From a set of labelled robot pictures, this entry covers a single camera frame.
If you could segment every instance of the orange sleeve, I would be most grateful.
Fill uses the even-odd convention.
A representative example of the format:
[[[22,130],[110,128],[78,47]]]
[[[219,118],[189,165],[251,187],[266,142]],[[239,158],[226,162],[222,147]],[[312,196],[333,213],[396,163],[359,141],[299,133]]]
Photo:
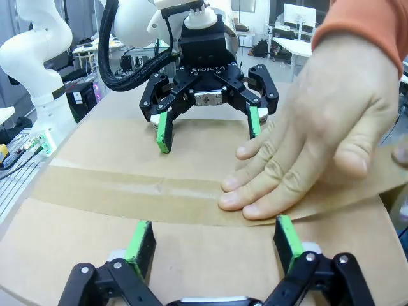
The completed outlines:
[[[352,32],[376,44],[402,75],[402,61],[408,54],[408,0],[333,0],[312,49],[334,31]]]

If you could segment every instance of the window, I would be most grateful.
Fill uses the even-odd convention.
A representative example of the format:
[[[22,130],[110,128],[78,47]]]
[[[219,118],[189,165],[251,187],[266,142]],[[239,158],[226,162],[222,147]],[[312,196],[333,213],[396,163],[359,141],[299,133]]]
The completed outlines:
[[[255,0],[232,0],[232,10],[255,13]]]

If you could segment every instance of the cardboard box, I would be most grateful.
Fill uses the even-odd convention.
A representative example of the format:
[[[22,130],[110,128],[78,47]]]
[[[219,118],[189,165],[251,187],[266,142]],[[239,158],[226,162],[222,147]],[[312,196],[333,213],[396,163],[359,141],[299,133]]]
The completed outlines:
[[[285,86],[277,87],[284,103]],[[216,205],[218,182],[234,168],[235,148],[247,138],[246,123],[180,120],[173,152],[162,155],[154,131],[136,119],[142,90],[102,100],[10,216],[0,242],[0,288],[29,305],[57,305],[75,264],[101,266],[113,250],[127,247],[138,218],[148,216],[158,221],[149,286],[163,303],[184,296],[264,300],[278,284],[283,274],[274,225],[253,226],[240,212]],[[229,106],[216,110],[224,118],[241,116]],[[381,152],[368,181],[343,189],[320,185],[290,214],[300,218],[300,238],[317,242],[328,257],[357,257],[376,305],[406,305],[408,264],[374,195],[406,182],[408,174],[388,160],[390,148]],[[324,302],[309,294],[302,305]]]

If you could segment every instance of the monitor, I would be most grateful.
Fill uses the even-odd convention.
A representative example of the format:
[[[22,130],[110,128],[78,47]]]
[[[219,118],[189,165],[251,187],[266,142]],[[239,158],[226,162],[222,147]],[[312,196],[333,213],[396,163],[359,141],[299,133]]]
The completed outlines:
[[[316,9],[285,3],[283,20],[285,23],[289,22],[292,24],[299,24],[300,22],[302,22],[302,24],[305,26],[315,27]]]

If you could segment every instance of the fingernail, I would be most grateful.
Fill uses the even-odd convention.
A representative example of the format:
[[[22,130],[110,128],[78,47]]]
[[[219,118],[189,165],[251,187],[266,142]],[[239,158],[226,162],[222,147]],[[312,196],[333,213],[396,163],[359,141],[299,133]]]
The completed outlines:
[[[234,190],[239,187],[238,180],[235,177],[227,177],[224,180],[223,185],[229,190]]]
[[[243,209],[243,212],[244,212],[244,216],[253,217],[259,214],[259,208],[257,204],[251,204],[251,205],[245,206]]]
[[[238,194],[236,192],[224,193],[220,199],[224,207],[230,207],[238,203]]]
[[[237,148],[237,154],[238,155],[245,155],[246,153],[247,153],[247,149],[245,147]]]

